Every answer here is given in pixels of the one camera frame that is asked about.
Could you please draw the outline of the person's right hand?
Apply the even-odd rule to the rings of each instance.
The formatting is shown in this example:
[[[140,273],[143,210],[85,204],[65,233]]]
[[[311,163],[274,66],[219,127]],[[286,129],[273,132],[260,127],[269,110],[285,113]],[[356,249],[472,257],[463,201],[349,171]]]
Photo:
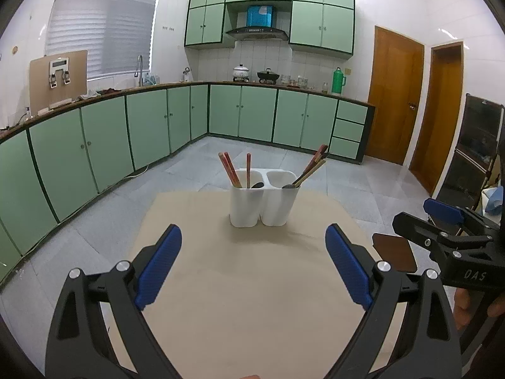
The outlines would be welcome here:
[[[458,330],[466,327],[472,320],[471,295],[468,290],[457,288],[454,293],[454,320]],[[488,317],[498,317],[505,312],[505,298],[500,296],[488,307]]]

